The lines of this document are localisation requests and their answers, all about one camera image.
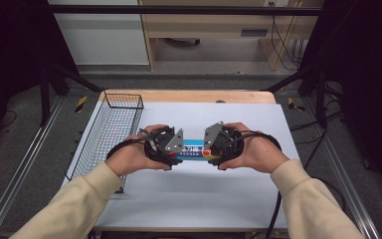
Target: table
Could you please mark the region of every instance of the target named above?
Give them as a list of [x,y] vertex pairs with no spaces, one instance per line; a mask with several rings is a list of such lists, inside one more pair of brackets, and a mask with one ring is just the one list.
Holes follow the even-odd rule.
[[[247,91],[142,91],[108,90],[107,94],[139,94],[144,101],[140,126],[163,120],[184,127],[184,137],[199,133],[216,117],[238,120],[235,112],[254,114],[245,119],[255,128],[263,125],[281,143],[284,153],[298,158],[282,107],[271,93]],[[97,105],[103,100],[100,96]],[[225,104],[214,102],[222,100]],[[203,108],[210,106],[207,114]],[[180,111],[199,109],[191,115]],[[174,111],[167,115],[160,112]],[[82,141],[88,137],[87,129]],[[81,151],[82,141],[73,159]],[[116,194],[95,225],[97,231],[254,232],[267,228],[276,202],[277,189],[267,174],[249,168],[221,171],[204,161],[184,161],[171,171],[141,170],[126,179],[125,192]],[[283,212],[277,228],[286,228]]]

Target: white cabinet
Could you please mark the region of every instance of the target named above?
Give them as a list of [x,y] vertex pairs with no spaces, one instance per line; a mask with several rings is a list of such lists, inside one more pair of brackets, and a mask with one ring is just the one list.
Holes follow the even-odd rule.
[[[49,4],[137,5],[136,0],[49,0]],[[148,65],[138,14],[55,14],[77,65]]]

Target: gray floor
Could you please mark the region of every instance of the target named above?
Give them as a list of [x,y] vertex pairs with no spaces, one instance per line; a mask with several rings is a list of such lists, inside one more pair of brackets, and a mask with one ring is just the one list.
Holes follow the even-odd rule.
[[[216,42],[214,40],[202,41],[203,44],[217,46],[223,51],[237,49],[248,44],[248,48],[259,51],[259,46],[254,42]],[[235,65],[231,56],[223,56],[222,62],[213,55],[208,47],[206,55],[195,54],[190,49],[197,50],[196,47],[170,46],[165,43],[163,48],[171,53],[158,55],[158,66],[163,66],[157,72],[130,71],[120,75],[117,73],[104,75],[96,72],[84,74],[84,77],[101,87],[108,89],[238,89],[238,90],[258,90],[271,86],[273,83],[283,79],[290,72],[278,70],[270,72],[267,69],[266,61],[263,56],[254,55],[253,52],[237,50],[229,51],[236,55],[240,61],[251,63],[249,66],[231,68]],[[207,62],[212,64],[210,69],[197,71],[193,67],[198,63]],[[22,189],[18,193],[6,219],[0,227],[0,234],[5,235],[16,231],[37,211],[43,208],[52,196],[58,191],[64,172],[73,157],[73,152],[77,148],[78,140],[82,136],[90,114],[94,108],[98,94],[92,93],[78,84],[69,81],[71,91],[64,97],[61,111],[50,130],[47,139],[33,163]],[[292,97],[297,106],[302,106],[303,101],[295,93],[299,82],[296,82],[275,94],[277,102],[283,106],[289,126],[298,125],[312,121],[308,112],[300,112],[287,107],[287,98]],[[40,123],[40,92],[38,88],[33,88],[11,99],[8,110],[17,113],[16,119],[9,125],[0,129],[0,196],[11,180],[12,175],[17,169],[18,164],[27,151],[28,146],[35,136]],[[78,100],[82,96],[87,96],[88,100],[81,113],[75,113]],[[339,111],[338,104],[330,104],[327,114]],[[2,124],[10,122],[14,117],[8,113],[3,119]],[[382,177],[378,172],[366,170],[363,166],[362,155],[356,146],[356,142],[347,128],[347,125],[340,118],[331,119],[328,124],[327,135],[339,155],[342,163],[347,169],[350,178],[368,210],[378,232],[382,237]],[[297,143],[296,148],[302,162],[305,162],[311,154],[315,142],[299,143],[310,141],[318,137],[315,126],[292,132],[293,140]],[[330,183],[338,186],[336,178],[330,168],[327,154],[320,147],[308,168],[308,173],[312,176],[320,176]],[[345,211],[349,217],[353,218],[352,213],[347,208]]]

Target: white paper sheet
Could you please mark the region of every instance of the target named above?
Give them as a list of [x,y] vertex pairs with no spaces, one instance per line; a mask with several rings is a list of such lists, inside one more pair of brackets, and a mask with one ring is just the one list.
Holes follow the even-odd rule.
[[[241,121],[271,134],[289,158],[298,158],[280,105],[146,103],[140,127],[165,123],[202,139],[218,121]],[[96,224],[97,229],[158,231],[252,231],[269,226],[277,189],[268,174],[250,168],[218,170],[184,161],[171,171],[141,170],[127,177]],[[276,228],[286,228],[280,211]]]

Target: hand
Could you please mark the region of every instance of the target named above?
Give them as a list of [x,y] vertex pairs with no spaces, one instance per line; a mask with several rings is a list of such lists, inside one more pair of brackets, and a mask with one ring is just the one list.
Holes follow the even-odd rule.
[[[145,130],[152,132],[164,127],[165,124],[149,125]],[[131,135],[125,140],[136,138],[137,135]],[[169,165],[149,159],[144,153],[144,145],[141,142],[120,148],[107,159],[106,164],[118,176],[131,174],[140,169],[170,169]]]
[[[250,130],[241,122],[226,123],[245,135]],[[237,158],[231,159],[219,165],[220,169],[250,167],[259,172],[272,173],[279,165],[289,159],[268,139],[254,136],[244,139],[244,151]]]

